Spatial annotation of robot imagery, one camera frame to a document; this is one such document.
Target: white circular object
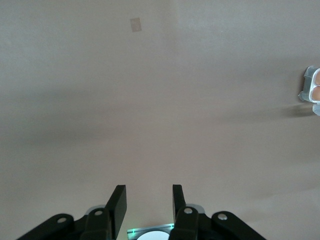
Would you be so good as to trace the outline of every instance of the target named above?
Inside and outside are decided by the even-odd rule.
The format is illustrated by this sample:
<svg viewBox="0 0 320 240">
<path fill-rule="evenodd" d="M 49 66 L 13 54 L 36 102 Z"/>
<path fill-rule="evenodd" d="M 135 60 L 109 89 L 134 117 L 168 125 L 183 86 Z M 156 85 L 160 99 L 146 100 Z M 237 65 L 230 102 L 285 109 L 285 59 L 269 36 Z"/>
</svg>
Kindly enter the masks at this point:
<svg viewBox="0 0 320 240">
<path fill-rule="evenodd" d="M 169 234 L 164 231 L 150 231 L 141 235 L 137 240 L 168 240 Z"/>
</svg>

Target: white disc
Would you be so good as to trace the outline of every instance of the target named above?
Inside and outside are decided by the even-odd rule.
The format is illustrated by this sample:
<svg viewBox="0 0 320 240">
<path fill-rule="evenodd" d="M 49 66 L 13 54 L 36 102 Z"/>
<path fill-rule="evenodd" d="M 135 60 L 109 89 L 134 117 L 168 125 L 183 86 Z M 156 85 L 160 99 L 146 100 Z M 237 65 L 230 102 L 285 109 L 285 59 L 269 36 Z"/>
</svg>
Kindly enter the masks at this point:
<svg viewBox="0 0 320 240">
<path fill-rule="evenodd" d="M 141 235 L 137 240 L 168 240 L 169 234 L 163 231 L 150 231 Z"/>
</svg>

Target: small square sticker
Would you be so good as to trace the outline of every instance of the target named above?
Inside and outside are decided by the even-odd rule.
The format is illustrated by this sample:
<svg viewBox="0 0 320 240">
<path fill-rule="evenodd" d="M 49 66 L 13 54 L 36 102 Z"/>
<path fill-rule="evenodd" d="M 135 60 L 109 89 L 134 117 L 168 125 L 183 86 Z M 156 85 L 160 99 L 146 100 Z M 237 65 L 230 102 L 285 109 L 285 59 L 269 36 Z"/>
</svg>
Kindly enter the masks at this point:
<svg viewBox="0 0 320 240">
<path fill-rule="evenodd" d="M 142 31 L 140 17 L 130 19 L 132 32 Z"/>
</svg>

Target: egg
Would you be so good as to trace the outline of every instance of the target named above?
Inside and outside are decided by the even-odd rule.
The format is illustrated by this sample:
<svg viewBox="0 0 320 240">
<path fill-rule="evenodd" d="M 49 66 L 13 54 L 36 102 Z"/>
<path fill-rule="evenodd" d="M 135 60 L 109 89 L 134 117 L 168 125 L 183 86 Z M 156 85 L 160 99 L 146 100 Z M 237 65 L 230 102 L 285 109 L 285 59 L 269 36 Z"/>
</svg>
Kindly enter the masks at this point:
<svg viewBox="0 0 320 240">
<path fill-rule="evenodd" d="M 312 92 L 312 99 L 314 101 L 320 101 L 320 86 L 316 86 Z"/>
<path fill-rule="evenodd" d="M 315 76 L 315 84 L 320 85 L 320 71 Z"/>
</svg>

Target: brown egg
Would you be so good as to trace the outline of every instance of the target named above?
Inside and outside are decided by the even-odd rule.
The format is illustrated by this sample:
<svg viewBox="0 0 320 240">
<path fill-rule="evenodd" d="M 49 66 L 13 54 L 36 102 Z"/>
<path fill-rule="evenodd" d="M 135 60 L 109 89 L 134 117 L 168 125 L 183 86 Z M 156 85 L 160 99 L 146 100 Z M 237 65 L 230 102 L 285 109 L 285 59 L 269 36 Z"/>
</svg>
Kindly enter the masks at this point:
<svg viewBox="0 0 320 240">
<path fill-rule="evenodd" d="M 320 101 L 320 86 L 316 86 L 312 92 L 312 99 L 314 101 Z"/>
<path fill-rule="evenodd" d="M 315 84 L 320 85 L 320 71 L 315 76 Z"/>
</svg>

